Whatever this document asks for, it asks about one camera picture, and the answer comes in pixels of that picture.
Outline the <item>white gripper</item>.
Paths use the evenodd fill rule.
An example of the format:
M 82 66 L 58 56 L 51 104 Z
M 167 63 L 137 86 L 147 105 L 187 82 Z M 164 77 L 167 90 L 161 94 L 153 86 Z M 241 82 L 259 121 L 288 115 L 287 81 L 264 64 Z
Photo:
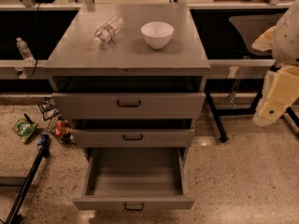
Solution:
M 276 72 L 269 70 L 264 78 L 262 98 L 253 121 L 259 126 L 275 123 L 299 98 L 299 67 L 283 65 Z

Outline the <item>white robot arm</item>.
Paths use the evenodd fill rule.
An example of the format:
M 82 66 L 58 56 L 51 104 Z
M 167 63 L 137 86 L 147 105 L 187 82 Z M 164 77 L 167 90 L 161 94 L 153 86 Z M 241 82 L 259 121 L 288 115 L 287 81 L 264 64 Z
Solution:
M 268 71 L 264 78 L 262 98 L 253 117 L 255 124 L 275 123 L 299 98 L 299 0 L 252 44 L 254 49 L 272 51 L 279 69 Z

